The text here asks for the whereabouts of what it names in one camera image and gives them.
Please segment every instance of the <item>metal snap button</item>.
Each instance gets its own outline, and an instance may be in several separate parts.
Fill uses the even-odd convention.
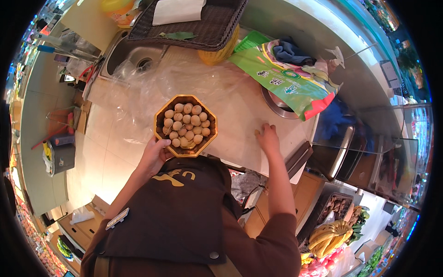
[[[218,258],[218,253],[217,252],[211,252],[211,254],[209,254],[209,257],[211,259],[217,259]]]

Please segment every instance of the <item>hand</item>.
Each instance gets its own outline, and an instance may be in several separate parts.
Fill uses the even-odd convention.
[[[263,124],[263,132],[260,134],[259,130],[255,130],[255,136],[268,159],[280,154],[280,141],[276,133],[276,126],[269,126],[268,123]]]
[[[167,148],[164,148],[170,144],[171,140],[157,141],[157,138],[152,136],[144,149],[137,170],[143,172],[148,179],[159,173],[166,160],[174,156]]]

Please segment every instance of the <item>name badge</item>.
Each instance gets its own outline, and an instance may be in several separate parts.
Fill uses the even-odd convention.
[[[114,229],[114,225],[116,225],[118,222],[122,222],[124,220],[124,218],[128,215],[129,213],[129,207],[126,208],[123,212],[119,213],[118,216],[114,217],[111,221],[108,222],[108,224],[106,225],[106,229],[105,230],[109,230],[109,229]]]

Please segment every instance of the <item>brown apron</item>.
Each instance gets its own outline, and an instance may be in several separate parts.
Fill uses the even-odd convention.
[[[242,210],[230,187],[229,171],[220,161],[173,158],[132,196],[121,210],[129,207],[124,221],[108,230],[94,251],[108,260],[138,257],[206,265],[228,261],[233,266],[223,249],[221,210],[225,205],[236,219]]]

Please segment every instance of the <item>countertop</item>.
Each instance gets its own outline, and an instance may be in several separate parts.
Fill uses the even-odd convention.
[[[315,118],[303,122],[275,114],[264,101],[259,83],[236,65],[225,61],[206,66],[193,49],[170,47],[155,76],[143,81],[146,83],[141,90],[133,90],[134,86],[128,88],[99,77],[88,96],[120,119],[120,132],[126,141],[146,143],[152,136],[153,114],[175,94],[195,94],[217,115],[218,136],[203,150],[205,153],[266,176],[268,161],[255,139],[255,129],[264,123],[276,126],[285,160],[310,140],[314,130]],[[291,183],[298,183],[303,168]]]

